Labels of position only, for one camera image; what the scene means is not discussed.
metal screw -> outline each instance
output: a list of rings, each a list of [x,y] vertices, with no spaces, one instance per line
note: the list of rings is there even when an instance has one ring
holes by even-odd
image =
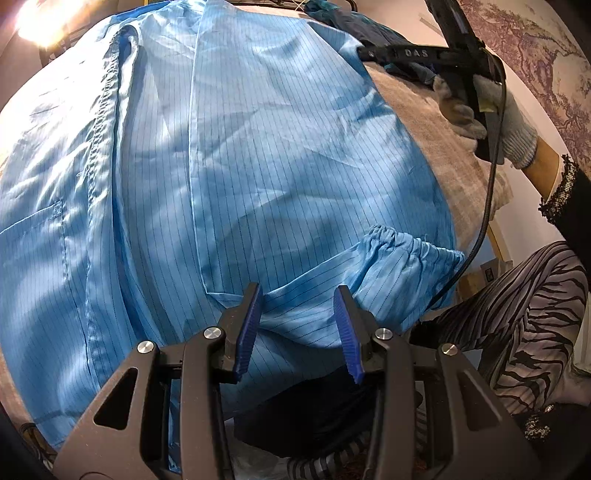
[[[144,340],[138,345],[139,353],[150,353],[152,350],[154,350],[154,343],[150,342],[149,340]]]
[[[203,332],[203,336],[208,340],[213,340],[214,338],[218,338],[222,334],[222,330],[218,327],[209,327],[206,328]]]
[[[390,340],[394,334],[392,333],[392,330],[388,330],[387,328],[378,328],[375,331],[375,336],[380,340]]]
[[[455,346],[453,343],[444,343],[441,346],[441,351],[444,353],[444,355],[449,356],[454,356],[458,352],[457,346]]]

floral wallpaper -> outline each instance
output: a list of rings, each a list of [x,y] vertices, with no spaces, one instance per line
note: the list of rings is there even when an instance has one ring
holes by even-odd
[[[543,0],[458,0],[487,46],[548,113],[574,159],[591,174],[591,65]]]

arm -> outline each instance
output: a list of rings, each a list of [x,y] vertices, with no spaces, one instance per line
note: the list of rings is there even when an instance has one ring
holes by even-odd
[[[488,79],[474,76],[478,99],[484,104],[501,105],[501,86]],[[486,129],[474,119],[474,112],[452,97],[445,81],[436,77],[433,89],[439,108],[460,135],[483,138]],[[563,156],[564,173],[553,192],[561,160],[558,154],[539,136],[533,125],[523,117],[510,92],[505,101],[505,119],[501,128],[503,155],[515,168],[522,170],[542,196],[540,211],[552,223],[577,254],[591,279],[591,183],[568,156]]]
[[[529,167],[523,169],[523,173],[535,189],[540,192],[544,201],[548,200],[552,192],[559,165],[560,157],[558,154],[544,140],[538,137],[534,161]]]

wire rack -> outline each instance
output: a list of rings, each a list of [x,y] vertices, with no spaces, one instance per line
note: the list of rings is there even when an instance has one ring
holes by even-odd
[[[350,8],[353,12],[357,11],[357,4],[355,0],[346,0],[347,3],[350,5]],[[287,10],[297,10],[297,11],[304,11],[304,5],[306,4],[307,0],[230,0],[230,3],[233,5],[238,6],[257,6],[257,7],[273,7],[273,8],[284,8]],[[80,40],[82,35],[84,35],[90,28],[92,27],[91,24],[85,25],[84,27],[78,28],[72,32],[69,32],[64,38],[61,39],[59,43],[53,45],[50,48],[40,48],[39,49],[39,58],[41,60],[41,65],[46,66],[49,62],[55,60],[60,55],[62,55],[68,48],[73,47],[76,45],[76,42]]]
[[[285,8],[287,10],[298,10],[303,12],[304,5],[308,0],[229,0],[232,5],[256,5],[258,7]],[[346,0],[353,12],[357,11],[357,4],[354,0]]]

white knit glove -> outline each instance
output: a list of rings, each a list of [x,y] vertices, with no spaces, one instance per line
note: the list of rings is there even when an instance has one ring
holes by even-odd
[[[474,75],[474,87],[478,100],[482,104],[490,103],[497,110],[501,107],[501,85],[489,79]],[[433,90],[437,95],[439,109],[451,123],[453,130],[463,137],[482,139],[486,137],[486,128],[474,119],[472,108],[460,99],[454,98],[452,91],[439,75],[433,81]],[[503,155],[515,168],[528,167],[535,156],[538,144],[538,132],[528,123],[517,106],[511,92],[507,91],[505,117],[501,128]]]

